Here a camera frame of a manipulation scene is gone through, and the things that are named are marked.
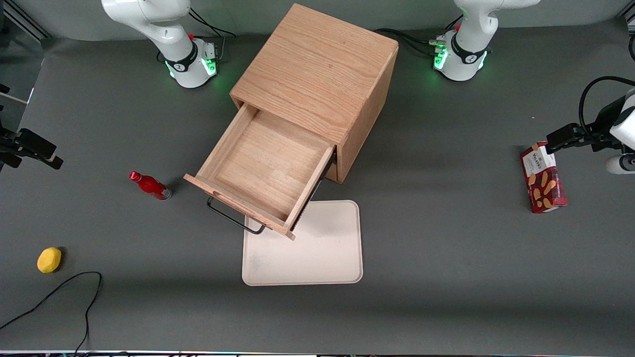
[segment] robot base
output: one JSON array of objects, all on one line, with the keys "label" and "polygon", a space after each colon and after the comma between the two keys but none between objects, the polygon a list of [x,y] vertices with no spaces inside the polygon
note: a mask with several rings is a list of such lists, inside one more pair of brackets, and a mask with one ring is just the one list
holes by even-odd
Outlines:
[{"label": "robot base", "polygon": [[476,56],[474,56],[475,59],[473,63],[463,63],[463,60],[454,52],[452,46],[448,45],[455,33],[455,30],[451,30],[443,35],[437,36],[437,41],[443,41],[445,46],[434,58],[434,65],[432,68],[441,72],[446,78],[451,79],[452,81],[462,82],[474,77],[476,72],[483,68],[483,61],[487,56],[487,51],[485,51],[481,58],[476,58]]},{"label": "robot base", "polygon": [[170,68],[170,75],[176,79],[181,87],[196,88],[205,84],[217,73],[216,49],[213,43],[207,43],[202,39],[192,40],[198,47],[198,58],[190,65],[186,72],[178,72]]}]

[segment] wooden box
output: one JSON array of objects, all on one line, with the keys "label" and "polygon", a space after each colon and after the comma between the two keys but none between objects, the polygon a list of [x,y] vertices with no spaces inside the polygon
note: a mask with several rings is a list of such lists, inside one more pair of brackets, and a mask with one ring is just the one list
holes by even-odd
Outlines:
[{"label": "wooden box", "polygon": [[293,239],[322,174],[342,183],[351,169],[384,106],[397,50],[294,4],[230,92],[238,114],[185,179]]}]

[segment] plastic tray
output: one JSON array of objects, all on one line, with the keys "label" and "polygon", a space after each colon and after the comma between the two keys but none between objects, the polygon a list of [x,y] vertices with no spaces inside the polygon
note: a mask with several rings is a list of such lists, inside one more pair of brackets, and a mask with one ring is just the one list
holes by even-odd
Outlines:
[{"label": "plastic tray", "polygon": [[[245,225],[260,224],[245,217]],[[243,281],[250,286],[352,284],[363,275],[359,208],[353,201],[311,201],[295,241],[265,229],[244,232]]]}]

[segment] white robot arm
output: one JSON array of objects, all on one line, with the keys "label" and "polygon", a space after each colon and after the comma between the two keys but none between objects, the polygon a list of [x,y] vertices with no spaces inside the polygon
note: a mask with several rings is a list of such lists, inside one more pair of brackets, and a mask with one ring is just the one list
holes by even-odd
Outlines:
[{"label": "white robot arm", "polygon": [[635,88],[626,93],[622,112],[609,133],[630,149],[624,150],[630,153],[610,158],[606,161],[606,169],[617,175],[635,173]]},{"label": "white robot arm", "polygon": [[[580,106],[583,106],[586,93],[594,83],[611,78],[614,77],[600,77],[591,82],[582,94]],[[635,173],[635,88],[602,108],[595,122],[586,124],[581,119],[580,124],[567,124],[547,135],[546,149],[549,154],[587,145],[594,152],[603,149],[622,151],[621,155],[606,161],[606,169],[610,173]]]},{"label": "white robot arm", "polygon": [[191,39],[180,24],[154,25],[186,16],[190,0],[102,0],[102,6],[111,19],[141,32],[157,46],[181,86],[201,86],[216,74],[213,44]]},{"label": "white robot arm", "polygon": [[494,11],[521,9],[540,0],[454,0],[463,11],[464,19],[458,31],[450,29],[437,36],[439,46],[434,69],[453,81],[466,81],[482,68],[487,45],[498,29]]}]

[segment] gray backdrop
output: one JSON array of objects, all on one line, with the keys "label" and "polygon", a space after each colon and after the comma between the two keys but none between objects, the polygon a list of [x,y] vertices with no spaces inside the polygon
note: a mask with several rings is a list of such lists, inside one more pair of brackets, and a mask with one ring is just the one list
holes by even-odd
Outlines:
[{"label": "gray backdrop", "polygon": [[[101,41],[142,39],[113,22],[100,0],[16,0],[56,37]],[[501,27],[585,25],[615,16],[628,0],[542,0],[531,8],[500,11]],[[452,0],[192,0],[209,23],[237,34],[273,31],[291,4],[300,3],[367,29],[430,29],[445,26],[461,12]],[[180,20],[195,34],[212,34],[191,18]]]}]

